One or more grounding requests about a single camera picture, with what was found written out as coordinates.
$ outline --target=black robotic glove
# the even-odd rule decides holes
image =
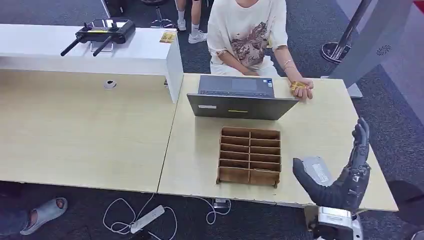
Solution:
[[[317,184],[306,173],[303,162],[293,159],[294,175],[317,206],[356,212],[361,204],[371,171],[367,164],[370,129],[362,117],[358,119],[352,135],[354,141],[349,162],[331,186]]]

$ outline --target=wooden organizer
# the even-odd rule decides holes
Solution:
[[[277,188],[281,173],[279,131],[223,127],[219,146],[217,184],[235,182]]]

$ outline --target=wooden desk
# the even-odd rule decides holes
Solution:
[[[196,93],[199,74],[185,74],[158,192],[278,203],[292,207],[312,204],[292,172],[292,158],[321,156],[336,179],[352,149],[352,130],[358,119],[342,80],[316,79],[314,98],[298,103],[278,121],[195,117],[187,93]],[[285,78],[274,79],[277,98],[289,97]],[[223,126],[281,131],[281,168],[278,188],[237,183],[216,184],[219,136]],[[361,208],[397,211],[398,208],[371,150],[372,168]]]
[[[0,70],[0,179],[156,192],[176,108],[164,81]]]

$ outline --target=printed graphic shirt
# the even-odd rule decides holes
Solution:
[[[287,45],[286,1],[258,0],[244,8],[236,0],[215,0],[207,26],[207,45],[214,64],[231,53],[245,67],[261,64],[268,40],[273,49]]]

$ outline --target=robotic hand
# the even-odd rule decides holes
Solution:
[[[315,238],[353,239],[351,216],[361,204],[371,171],[367,164],[370,129],[362,117],[358,119],[352,135],[354,141],[349,161],[331,186],[317,184],[305,171],[303,162],[298,158],[293,159],[295,177],[312,201],[320,207],[313,228]]]

